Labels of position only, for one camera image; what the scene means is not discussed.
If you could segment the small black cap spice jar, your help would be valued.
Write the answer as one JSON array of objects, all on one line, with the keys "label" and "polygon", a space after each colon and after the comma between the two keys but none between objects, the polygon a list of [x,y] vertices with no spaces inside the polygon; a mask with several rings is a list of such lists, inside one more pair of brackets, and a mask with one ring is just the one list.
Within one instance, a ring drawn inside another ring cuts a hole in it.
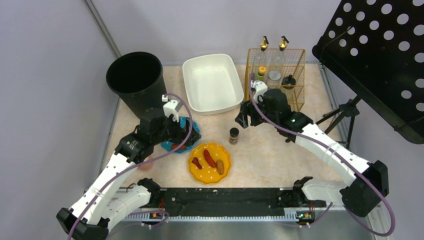
[{"label": "small black cap spice jar", "polygon": [[235,145],[238,143],[238,137],[239,137],[240,131],[236,127],[232,127],[229,130],[229,143],[231,145]]}]

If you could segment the blue polka dot plate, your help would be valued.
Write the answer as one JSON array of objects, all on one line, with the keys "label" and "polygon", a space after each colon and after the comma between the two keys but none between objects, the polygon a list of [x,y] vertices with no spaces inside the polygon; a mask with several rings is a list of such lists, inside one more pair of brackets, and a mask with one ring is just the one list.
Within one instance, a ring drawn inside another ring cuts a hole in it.
[{"label": "blue polka dot plate", "polygon": [[[179,123],[180,123],[180,126],[182,128],[184,128],[185,130],[188,130],[188,128],[186,127],[186,122],[189,122],[189,120],[186,120],[186,118],[187,118],[186,116],[180,116],[179,117]],[[199,142],[199,140],[201,139],[201,137],[202,137],[201,136],[201,130],[200,130],[196,121],[193,121],[192,127],[193,127],[192,133],[193,134],[199,134],[199,137],[192,137],[191,138],[192,145],[190,145],[190,146],[183,145],[181,148],[179,148],[177,151],[174,152],[175,154],[182,154],[182,153],[185,153],[185,152],[192,150],[196,146],[196,144]],[[178,146],[178,144],[172,143],[170,141],[165,141],[165,142],[162,142],[160,144],[160,146],[165,151],[170,152],[172,149],[174,149],[176,146]]]}]

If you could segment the yellow polka dot plate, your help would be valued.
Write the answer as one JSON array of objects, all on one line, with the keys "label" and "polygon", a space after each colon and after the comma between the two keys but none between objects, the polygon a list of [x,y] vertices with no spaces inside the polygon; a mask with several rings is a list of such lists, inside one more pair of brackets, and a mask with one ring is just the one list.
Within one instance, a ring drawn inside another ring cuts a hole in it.
[{"label": "yellow polka dot plate", "polygon": [[231,172],[232,158],[227,149],[215,142],[194,147],[187,160],[187,169],[194,180],[204,184],[217,184]]}]

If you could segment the silver lid glass jar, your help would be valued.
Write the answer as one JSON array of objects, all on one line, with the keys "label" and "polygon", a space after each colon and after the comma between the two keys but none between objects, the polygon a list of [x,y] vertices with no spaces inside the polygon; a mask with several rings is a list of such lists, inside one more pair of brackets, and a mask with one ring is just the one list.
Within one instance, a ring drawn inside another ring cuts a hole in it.
[{"label": "silver lid glass jar", "polygon": [[281,86],[282,74],[277,70],[271,70],[268,73],[266,84],[269,89],[277,89]]}]

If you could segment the black lid glass jar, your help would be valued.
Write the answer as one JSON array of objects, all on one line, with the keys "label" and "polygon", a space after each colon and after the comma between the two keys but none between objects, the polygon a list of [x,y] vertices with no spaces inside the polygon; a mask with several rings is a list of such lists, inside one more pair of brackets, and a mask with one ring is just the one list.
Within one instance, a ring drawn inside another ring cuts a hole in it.
[{"label": "black lid glass jar", "polygon": [[292,74],[285,76],[281,82],[281,91],[286,95],[287,99],[293,98],[294,88],[296,86],[296,79]]}]

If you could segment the glass bottle brown contents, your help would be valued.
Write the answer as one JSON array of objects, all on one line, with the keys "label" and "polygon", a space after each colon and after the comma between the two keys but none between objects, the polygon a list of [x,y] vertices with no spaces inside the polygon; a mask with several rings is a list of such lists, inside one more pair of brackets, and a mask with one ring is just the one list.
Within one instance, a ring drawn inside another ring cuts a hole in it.
[{"label": "glass bottle brown contents", "polygon": [[269,41],[266,35],[263,36],[262,38],[262,42],[260,43],[259,46],[259,51],[257,52],[257,54],[254,57],[254,65],[255,66],[264,66],[266,65],[267,62],[267,53],[266,50],[268,48],[269,45]]}]

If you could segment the glass oil bottle gold spout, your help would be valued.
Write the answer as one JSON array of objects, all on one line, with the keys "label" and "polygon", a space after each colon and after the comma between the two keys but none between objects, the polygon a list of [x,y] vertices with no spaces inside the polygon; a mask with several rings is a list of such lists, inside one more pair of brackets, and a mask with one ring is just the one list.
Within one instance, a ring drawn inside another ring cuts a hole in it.
[{"label": "glass oil bottle gold spout", "polygon": [[289,40],[283,35],[281,36],[281,41],[278,45],[278,54],[276,55],[277,65],[283,65],[285,60],[285,50],[289,44]]}]

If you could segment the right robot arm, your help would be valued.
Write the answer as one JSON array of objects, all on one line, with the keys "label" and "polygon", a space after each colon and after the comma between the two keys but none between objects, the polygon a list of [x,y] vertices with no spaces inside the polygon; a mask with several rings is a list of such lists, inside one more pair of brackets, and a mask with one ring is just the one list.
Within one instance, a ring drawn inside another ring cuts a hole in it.
[{"label": "right robot arm", "polygon": [[389,193],[388,168],[377,160],[372,163],[342,146],[323,132],[311,118],[293,111],[287,97],[277,89],[265,91],[258,97],[242,102],[235,118],[244,129],[268,123],[278,133],[307,149],[332,168],[340,181],[324,181],[304,177],[295,186],[310,201],[342,204],[358,217],[366,217]]}]

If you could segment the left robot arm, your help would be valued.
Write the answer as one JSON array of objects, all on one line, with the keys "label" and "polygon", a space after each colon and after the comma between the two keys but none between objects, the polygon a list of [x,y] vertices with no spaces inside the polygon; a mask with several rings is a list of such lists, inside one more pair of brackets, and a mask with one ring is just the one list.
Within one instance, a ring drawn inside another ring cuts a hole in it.
[{"label": "left robot arm", "polygon": [[[173,107],[147,109],[139,124],[125,135],[108,164],[89,189],[69,208],[56,215],[70,240],[105,240],[110,231],[135,209],[157,203],[161,187],[151,178],[143,178],[124,196],[113,200],[124,181],[140,166],[160,160],[183,146],[191,147],[201,135],[189,115],[181,125],[181,117]],[[155,146],[171,142],[172,149],[148,159]]]}]

